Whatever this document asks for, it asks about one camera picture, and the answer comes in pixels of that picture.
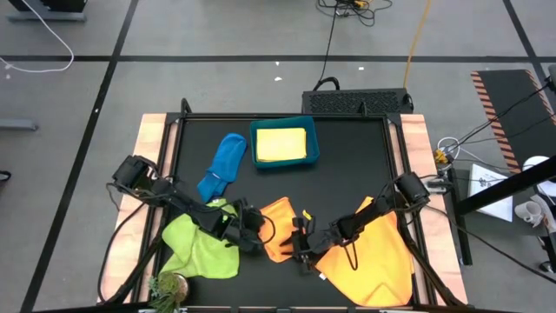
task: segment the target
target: white paper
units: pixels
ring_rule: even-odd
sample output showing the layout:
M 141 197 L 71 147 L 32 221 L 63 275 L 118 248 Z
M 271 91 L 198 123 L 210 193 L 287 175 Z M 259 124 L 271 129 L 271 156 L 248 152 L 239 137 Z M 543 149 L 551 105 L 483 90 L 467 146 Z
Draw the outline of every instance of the white paper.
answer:
M 469 181 L 469 196 L 479 193 L 495 184 L 506 179 L 499 173 L 471 164 L 471 177 Z M 488 214 L 489 216 L 498 217 L 505 221 L 511 222 L 513 218 L 513 198 L 511 196 L 492 203 L 479 210 L 479 212 Z

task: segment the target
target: concrete floor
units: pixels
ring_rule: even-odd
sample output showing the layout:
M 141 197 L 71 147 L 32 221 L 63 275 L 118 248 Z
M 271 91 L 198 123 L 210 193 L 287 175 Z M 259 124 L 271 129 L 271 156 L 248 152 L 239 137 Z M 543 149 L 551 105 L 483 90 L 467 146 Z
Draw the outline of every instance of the concrete floor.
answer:
M 330 54 L 405 56 L 425 2 L 394 0 L 392 8 L 377 12 L 371 29 L 354 18 L 337 20 Z M 21 308 L 130 4 L 130 0 L 89 0 L 87 23 L 51 24 L 77 56 L 97 59 L 75 62 L 64 73 L 32 75 L 0 69 L 0 117 L 29 117 L 40 125 L 34 133 L 0 131 L 0 167 L 14 174 L 0 191 L 2 312 Z M 512 4 L 537 56 L 556 60 L 552 17 L 556 3 L 512 0 Z M 8 2 L 0 3 L 0 56 L 66 54 L 40 23 L 9 23 L 2 18 L 11 11 Z M 182 97 L 195 112 L 299 112 L 301 93 L 314 87 L 322 62 L 285 62 L 280 56 L 323 55 L 330 24 L 331 18 L 318 12 L 312 0 L 140 0 L 122 56 L 215 58 L 117 64 L 35 310 L 95 303 L 98 270 L 116 220 L 104 184 L 132 151 L 143 113 L 177 111 Z M 275 55 L 280 63 L 216 58 L 239 55 Z M 416 55 L 528 57 L 502 0 L 434 1 Z M 19 65 L 45 69 L 63 63 Z M 401 86 L 404 69 L 402 58 L 331 62 L 327 74 L 338 77 L 346 89 L 394 88 Z M 460 137 L 486 121 L 470 71 L 510 69 L 534 73 L 526 59 L 414 63 L 407 88 L 416 113 L 426 117 L 431 143 L 445 136 Z M 492 135 L 488 129 L 477 139 Z M 495 145 L 479 143 L 467 149 L 505 166 Z M 471 215 L 468 225 L 531 266 L 546 258 L 534 237 L 514 233 L 508 224 Z M 461 269 L 471 304 L 556 311 L 554 286 L 473 240 L 472 252 L 474 266 Z

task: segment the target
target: small plant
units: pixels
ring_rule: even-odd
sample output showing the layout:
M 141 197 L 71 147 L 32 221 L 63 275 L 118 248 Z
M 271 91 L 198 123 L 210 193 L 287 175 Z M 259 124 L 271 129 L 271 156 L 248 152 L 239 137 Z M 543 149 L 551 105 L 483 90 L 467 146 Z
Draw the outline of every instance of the small plant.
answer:
M 188 294 L 188 284 L 179 274 L 160 273 L 158 278 L 149 279 L 149 289 L 153 300 L 149 303 L 157 313 L 172 313 Z

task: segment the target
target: orange cloth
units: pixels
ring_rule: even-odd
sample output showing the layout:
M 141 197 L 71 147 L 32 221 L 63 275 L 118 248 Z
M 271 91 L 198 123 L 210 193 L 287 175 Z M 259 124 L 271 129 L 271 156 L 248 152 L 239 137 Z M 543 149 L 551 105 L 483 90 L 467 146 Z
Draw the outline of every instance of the orange cloth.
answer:
M 369 205 L 367 197 L 360 208 Z M 396 227 L 394 212 L 368 224 L 355 241 L 358 268 L 353 270 L 344 248 L 335 246 L 316 264 L 327 279 L 346 297 L 360 306 L 404 305 L 412 295 L 413 258 Z M 354 251 L 347 247 L 352 262 Z
M 275 237 L 267 244 L 264 249 L 268 253 L 268 257 L 276 262 L 284 262 L 291 256 L 283 255 L 282 252 L 292 252 L 293 247 L 291 244 L 281 247 L 280 243 L 285 242 L 292 236 L 292 231 L 297 230 L 292 223 L 292 218 L 295 217 L 294 209 L 289 203 L 289 199 L 285 196 L 282 199 L 270 204 L 269 206 L 261 209 L 261 213 L 267 216 L 275 223 Z M 273 233 L 272 224 L 265 219 L 259 231 L 259 238 L 266 242 Z

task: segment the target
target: green cloth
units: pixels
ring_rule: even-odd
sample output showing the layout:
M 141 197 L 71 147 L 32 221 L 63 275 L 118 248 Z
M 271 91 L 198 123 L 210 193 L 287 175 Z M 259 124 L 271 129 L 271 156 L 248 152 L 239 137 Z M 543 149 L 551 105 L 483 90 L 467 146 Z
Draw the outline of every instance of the green cloth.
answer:
M 217 207 L 226 204 L 226 199 L 216 199 L 207 205 Z M 223 207 L 235 214 L 234 207 Z M 161 273 L 171 271 L 185 277 L 203 276 L 224 279 L 237 275 L 240 267 L 240 252 L 237 246 L 226 248 L 228 240 L 218 240 L 199 230 L 186 214 L 172 221 L 162 232 L 162 239 L 174 251 L 164 264 Z

